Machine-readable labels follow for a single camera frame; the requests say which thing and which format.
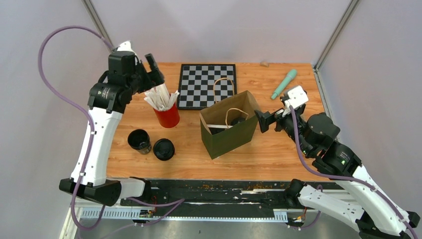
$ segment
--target white vent grille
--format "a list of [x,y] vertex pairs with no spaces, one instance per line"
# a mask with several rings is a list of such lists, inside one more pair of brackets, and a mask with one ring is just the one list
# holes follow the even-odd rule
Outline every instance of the white vent grille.
[[[101,208],[84,208],[81,219],[98,218]],[[156,220],[159,217],[152,218],[140,217],[141,209],[133,208],[106,208],[104,209],[104,219],[131,219],[131,220]],[[164,220],[173,221],[209,221],[209,222],[269,222],[269,223],[286,223],[287,213],[275,211],[273,218],[225,218],[225,217],[166,217]]]

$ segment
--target gray wall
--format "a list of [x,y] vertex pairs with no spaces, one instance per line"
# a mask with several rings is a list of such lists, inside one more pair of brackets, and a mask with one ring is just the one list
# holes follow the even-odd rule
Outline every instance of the gray wall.
[[[44,86],[37,53],[47,34],[71,24],[94,28],[81,1],[0,3],[1,238],[56,239],[68,211],[59,180],[75,166],[87,121]],[[44,70],[60,92],[86,105],[107,56],[99,39],[70,30],[47,45]]]
[[394,201],[422,215],[420,9],[419,0],[361,1],[321,74],[341,141]]
[[159,62],[315,63],[349,0],[93,2],[115,44]]

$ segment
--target mint green brush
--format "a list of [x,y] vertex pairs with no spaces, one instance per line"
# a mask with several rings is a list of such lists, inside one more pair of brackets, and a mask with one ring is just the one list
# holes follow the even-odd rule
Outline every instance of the mint green brush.
[[284,80],[279,84],[279,86],[274,91],[273,95],[271,96],[271,99],[275,99],[281,92],[284,90],[284,88],[296,77],[298,74],[298,71],[296,69],[292,69],[287,73],[287,76],[284,78]]

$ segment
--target red pencil cup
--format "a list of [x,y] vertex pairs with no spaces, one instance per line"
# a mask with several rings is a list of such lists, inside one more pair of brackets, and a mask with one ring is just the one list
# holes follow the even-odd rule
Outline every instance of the red pencil cup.
[[173,128],[180,121],[179,111],[177,110],[176,102],[174,102],[173,107],[171,107],[168,111],[158,111],[154,108],[153,110],[157,115],[158,121],[160,122],[161,126],[163,126],[164,128]]

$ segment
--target small wooden block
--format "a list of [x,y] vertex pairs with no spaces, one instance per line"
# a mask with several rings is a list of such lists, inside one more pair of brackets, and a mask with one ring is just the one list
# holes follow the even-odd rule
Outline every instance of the small wooden block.
[[265,67],[270,67],[270,63],[266,62],[266,61],[261,61],[261,63],[259,63],[260,66],[265,66]]

